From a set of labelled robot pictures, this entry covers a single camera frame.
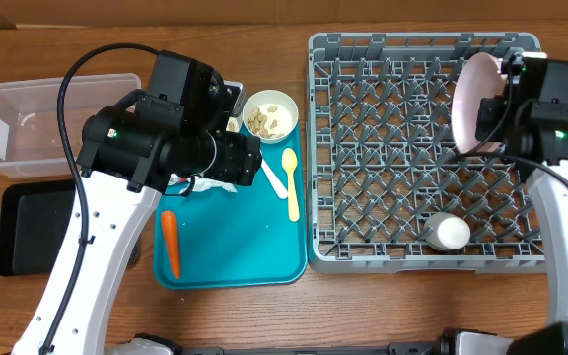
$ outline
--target carrot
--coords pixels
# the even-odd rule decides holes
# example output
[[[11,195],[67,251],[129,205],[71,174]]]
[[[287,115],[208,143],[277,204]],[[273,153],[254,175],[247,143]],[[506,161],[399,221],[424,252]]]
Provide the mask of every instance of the carrot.
[[[162,212],[162,232],[164,240],[166,240],[170,268],[175,279],[179,280],[181,278],[181,259],[178,253],[178,223],[173,211]]]

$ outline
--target tabletop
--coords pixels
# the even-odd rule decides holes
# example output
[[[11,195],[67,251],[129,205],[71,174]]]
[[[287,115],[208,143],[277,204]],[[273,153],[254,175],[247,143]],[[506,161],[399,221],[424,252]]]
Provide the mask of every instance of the tabletop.
[[[243,82],[250,94],[283,91],[306,112],[312,34],[445,31],[530,32],[550,57],[568,59],[568,21],[4,30],[0,82],[61,77],[93,48],[137,42],[204,61],[224,78]],[[145,87],[153,64],[149,54],[121,50],[92,59],[79,74],[132,72]],[[302,114],[302,127],[305,119]],[[0,176],[0,204],[5,188],[22,181]],[[519,337],[546,321],[547,280],[542,274],[319,274],[308,268],[290,285],[177,292],[163,288],[153,275],[152,220],[142,241],[141,258],[126,271],[117,293],[106,334],[109,345],[148,332],[183,346],[230,349],[383,346],[432,340],[447,326]],[[47,278],[0,277],[0,353],[10,351],[23,333]]]

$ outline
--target bowl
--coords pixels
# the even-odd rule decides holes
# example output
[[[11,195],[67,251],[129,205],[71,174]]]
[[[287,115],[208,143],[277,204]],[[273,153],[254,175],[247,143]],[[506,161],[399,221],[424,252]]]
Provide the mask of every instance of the bowl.
[[[282,122],[281,120],[283,118],[281,116],[277,118],[278,121],[277,125],[280,126],[280,128],[284,129],[277,131],[277,134],[281,135],[277,138],[262,138],[251,132],[251,130],[249,129],[249,115],[251,114],[251,112],[256,108],[259,108],[267,104],[279,105],[285,108],[290,113],[290,121]],[[261,142],[266,144],[275,144],[286,139],[286,137],[288,137],[288,135],[291,134],[293,129],[295,129],[297,121],[299,120],[299,116],[300,113],[293,99],[291,99],[291,97],[289,97],[288,95],[277,90],[264,90],[253,94],[250,98],[248,98],[247,102],[245,103],[242,114],[243,125],[245,126],[249,134],[258,137]]]

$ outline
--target cable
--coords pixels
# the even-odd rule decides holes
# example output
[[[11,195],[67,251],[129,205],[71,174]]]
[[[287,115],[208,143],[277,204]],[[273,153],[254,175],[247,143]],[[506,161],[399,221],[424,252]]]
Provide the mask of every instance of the cable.
[[[512,106],[512,81],[513,81],[512,63],[508,61],[508,104],[505,106],[505,111],[503,112],[503,116],[501,117],[501,120],[499,120],[499,123],[497,123],[497,125],[494,127],[492,132],[490,132],[490,134],[488,134],[488,136],[484,140],[482,140],[472,149],[470,149],[467,152],[467,154],[473,154],[477,152],[479,149],[483,148],[483,146],[489,143],[490,140],[494,137],[494,135],[497,134],[499,130],[501,130],[501,127],[503,127],[503,123],[505,122],[505,117],[508,115],[508,112],[510,112],[510,107]]]
[[[519,106],[516,113],[514,113],[514,127],[519,128],[521,126],[521,114],[525,111],[525,108],[533,103],[537,103],[538,100],[535,98],[529,98]]]
[[[71,151],[71,146],[69,145],[69,138],[67,136],[67,129],[65,128],[65,114],[64,114],[64,107],[65,107],[65,93],[67,92],[67,86],[69,82],[73,78],[76,71],[87,62],[92,57],[104,53],[109,50],[114,49],[123,49],[123,48],[130,48],[130,49],[139,49],[147,51],[151,54],[158,54],[157,49],[151,48],[146,45],[141,44],[134,44],[134,43],[116,43],[105,45],[100,48],[96,48],[89,53],[83,55],[74,65],[67,71],[65,77],[63,78],[63,82],[60,84],[60,89],[58,90],[58,99],[56,101],[56,119],[58,120],[58,132],[60,133],[60,140],[63,144],[63,150],[65,151],[65,158],[67,159],[67,165],[69,166],[69,170],[71,171],[71,175],[74,178],[74,184],[76,185],[76,190],[78,191],[78,198],[80,199],[80,215],[81,215],[81,224],[82,228],[80,231],[80,239],[78,240],[78,252],[76,253],[76,261],[74,262],[74,268],[71,271],[71,276],[69,278],[69,282],[67,283],[67,287],[65,288],[65,293],[63,294],[63,298],[60,301],[60,305],[58,306],[58,310],[56,311],[56,315],[54,316],[54,320],[49,327],[49,331],[47,332],[47,336],[45,337],[45,341],[43,345],[38,350],[39,355],[45,355],[48,353],[53,352],[54,346],[52,345],[52,341],[54,340],[54,336],[56,335],[56,330],[58,330],[58,326],[62,321],[63,315],[65,314],[65,310],[67,309],[67,304],[69,304],[69,299],[74,291],[74,286],[76,286],[76,281],[78,280],[78,275],[80,274],[80,268],[83,263],[83,257],[85,256],[85,247],[87,246],[87,237],[89,236],[89,208],[87,205],[87,195],[85,194],[85,187],[83,186],[82,179],[80,178],[80,174],[78,173],[78,167],[76,166],[76,161],[74,159],[74,154]]]
[[[505,155],[505,154],[501,154],[501,153],[492,153],[492,152],[466,153],[466,154],[459,154],[457,156],[458,159],[465,159],[465,158],[468,158],[468,157],[492,157],[492,158],[506,159],[506,160],[513,161],[513,162],[518,163],[518,164],[528,165],[528,166],[531,166],[531,167],[534,167],[536,169],[540,169],[540,170],[546,172],[547,174],[549,174],[553,178],[557,179],[560,183],[562,183],[568,189],[568,180],[566,178],[564,178],[559,173],[555,172],[552,168],[547,167],[547,166],[545,166],[541,163],[537,163],[537,162],[530,160],[530,159],[515,157],[515,156],[509,156],[509,155]]]

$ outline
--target blue tray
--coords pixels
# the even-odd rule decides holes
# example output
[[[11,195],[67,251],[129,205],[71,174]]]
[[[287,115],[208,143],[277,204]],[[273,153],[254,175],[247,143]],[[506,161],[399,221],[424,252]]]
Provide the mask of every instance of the blue tray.
[[[297,154],[294,175],[300,220],[288,219],[288,200],[275,195],[263,171],[255,175],[253,186],[237,186],[238,193],[213,188],[189,197],[163,196],[155,213],[153,261],[155,277],[163,286],[186,290],[281,284],[302,276],[308,258],[299,126],[284,141],[261,147],[285,186],[282,152],[290,147]],[[166,194],[178,194],[183,188],[185,184],[171,186]],[[178,220],[179,280],[172,275],[161,231],[160,215],[167,210],[175,212]]]

